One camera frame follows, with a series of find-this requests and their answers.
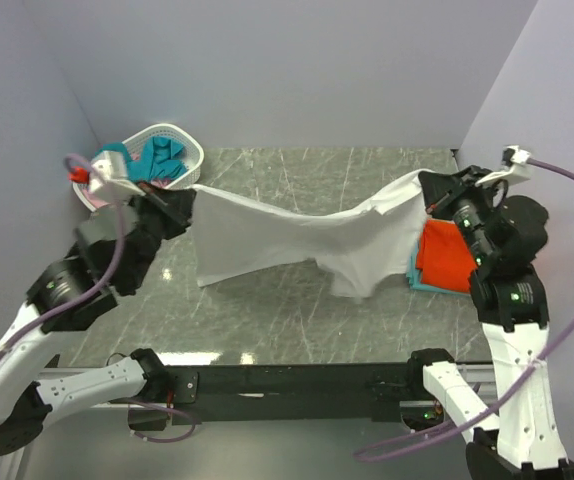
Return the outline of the white t shirt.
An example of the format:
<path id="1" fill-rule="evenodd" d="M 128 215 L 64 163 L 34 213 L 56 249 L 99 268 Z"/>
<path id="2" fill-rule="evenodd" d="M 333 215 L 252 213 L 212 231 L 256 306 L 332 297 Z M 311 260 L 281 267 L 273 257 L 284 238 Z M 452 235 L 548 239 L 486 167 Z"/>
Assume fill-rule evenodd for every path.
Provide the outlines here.
<path id="1" fill-rule="evenodd" d="M 419 174 L 412 171 L 357 206 L 313 216 L 198 185 L 190 228 L 197 283 L 313 260 L 332 274 L 333 295 L 367 298 L 403 274 L 426 222 Z"/>

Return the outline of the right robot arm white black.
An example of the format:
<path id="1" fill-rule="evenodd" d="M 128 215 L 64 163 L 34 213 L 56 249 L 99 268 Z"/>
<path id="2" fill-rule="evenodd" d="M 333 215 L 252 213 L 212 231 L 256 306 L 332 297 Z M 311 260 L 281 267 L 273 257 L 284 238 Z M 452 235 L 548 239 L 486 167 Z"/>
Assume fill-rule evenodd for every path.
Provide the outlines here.
<path id="1" fill-rule="evenodd" d="M 434 395 L 466 441 L 474 479 L 574 479 L 572 461 L 559 437 L 548 366 L 549 311 L 543 283 L 532 265 L 546 245 L 548 212 L 535 200 L 508 193 L 509 182 L 469 167 L 456 174 L 422 171 L 425 209 L 450 220 L 474 262 L 469 284 L 490 348 L 501 406 L 489 416 L 450 360 L 432 352 L 408 371 L 411 395 Z"/>

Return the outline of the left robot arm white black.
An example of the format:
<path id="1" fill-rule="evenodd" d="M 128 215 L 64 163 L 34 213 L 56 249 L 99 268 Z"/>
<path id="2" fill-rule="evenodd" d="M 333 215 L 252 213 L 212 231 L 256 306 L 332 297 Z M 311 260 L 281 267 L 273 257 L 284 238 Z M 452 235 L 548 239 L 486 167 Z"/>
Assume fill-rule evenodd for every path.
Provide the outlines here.
<path id="1" fill-rule="evenodd" d="M 76 227 L 68 253 L 32 284 L 0 339 L 0 456 L 97 404 L 173 398 L 173 376 L 150 348 L 83 374 L 50 381 L 39 374 L 118 297 L 137 292 L 162 242 L 190 227 L 195 197 L 193 189 L 148 185 L 142 196 L 96 210 Z"/>

